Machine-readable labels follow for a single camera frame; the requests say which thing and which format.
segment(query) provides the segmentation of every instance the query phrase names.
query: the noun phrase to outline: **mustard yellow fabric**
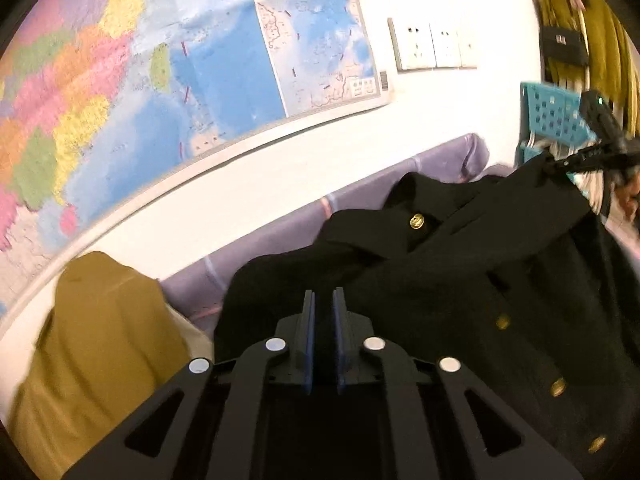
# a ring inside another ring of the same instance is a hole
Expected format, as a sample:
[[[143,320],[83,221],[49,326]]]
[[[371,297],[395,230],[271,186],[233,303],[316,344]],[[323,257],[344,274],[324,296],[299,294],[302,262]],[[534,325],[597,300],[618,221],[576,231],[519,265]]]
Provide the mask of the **mustard yellow fabric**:
[[[540,10],[543,25],[580,30],[578,13],[570,8],[567,0],[540,0]],[[638,134],[640,89],[626,32],[604,0],[589,0],[583,14],[589,45],[590,87],[620,106],[626,120],[622,126],[630,134]],[[584,88],[583,68],[554,60],[547,62],[555,84],[561,84],[562,81],[578,82],[579,87]]]
[[[9,434],[41,480],[58,480],[188,361],[158,283],[86,254],[60,277]]]

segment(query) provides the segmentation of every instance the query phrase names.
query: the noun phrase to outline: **purple bed bumper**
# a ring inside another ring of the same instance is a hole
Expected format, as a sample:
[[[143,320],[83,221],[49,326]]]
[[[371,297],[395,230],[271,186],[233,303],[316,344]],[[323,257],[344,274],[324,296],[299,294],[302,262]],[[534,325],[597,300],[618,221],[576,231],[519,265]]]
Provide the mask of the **purple bed bumper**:
[[[264,254],[311,244],[324,221],[340,209],[378,209],[405,173],[418,171],[443,182],[466,182],[482,174],[489,151],[468,134],[329,193],[204,256],[161,282],[166,300],[209,336],[213,335],[226,288],[240,267]]]

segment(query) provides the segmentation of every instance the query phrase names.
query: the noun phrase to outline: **wall socket panel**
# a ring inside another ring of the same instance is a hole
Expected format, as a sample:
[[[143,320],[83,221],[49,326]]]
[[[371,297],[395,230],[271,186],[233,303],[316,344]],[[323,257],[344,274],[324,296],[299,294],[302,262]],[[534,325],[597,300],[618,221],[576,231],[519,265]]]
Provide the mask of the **wall socket panel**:
[[[476,38],[471,30],[450,22],[389,18],[398,70],[475,68]]]

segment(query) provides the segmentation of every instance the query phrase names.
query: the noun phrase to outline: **black jacket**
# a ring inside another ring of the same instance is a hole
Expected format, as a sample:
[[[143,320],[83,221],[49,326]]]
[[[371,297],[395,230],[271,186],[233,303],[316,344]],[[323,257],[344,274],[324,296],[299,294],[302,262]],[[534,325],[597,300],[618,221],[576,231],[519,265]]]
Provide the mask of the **black jacket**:
[[[410,173],[382,210],[336,212],[313,245],[249,262],[226,295],[216,358],[273,335],[306,289],[327,330],[343,286],[376,335],[420,359],[460,359],[585,478],[634,478],[638,282],[581,193],[544,162],[471,184]]]

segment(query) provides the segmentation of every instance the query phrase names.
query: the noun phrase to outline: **gold button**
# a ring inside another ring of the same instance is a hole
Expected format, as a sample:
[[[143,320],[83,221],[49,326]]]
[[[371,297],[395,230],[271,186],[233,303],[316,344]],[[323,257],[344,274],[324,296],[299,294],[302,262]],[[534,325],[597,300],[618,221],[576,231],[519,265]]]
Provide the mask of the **gold button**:
[[[413,229],[420,229],[424,225],[424,216],[420,213],[416,213],[411,220],[409,220],[409,225]]]
[[[593,442],[589,446],[589,453],[594,454],[599,452],[602,449],[602,446],[604,446],[604,443],[606,441],[607,441],[607,437],[604,435],[594,438]]]
[[[507,330],[510,324],[511,318],[506,314],[501,314],[500,316],[498,316],[498,319],[495,320],[495,325],[499,330]]]
[[[551,395],[554,397],[560,397],[566,390],[566,381],[560,377],[555,383],[551,385]]]

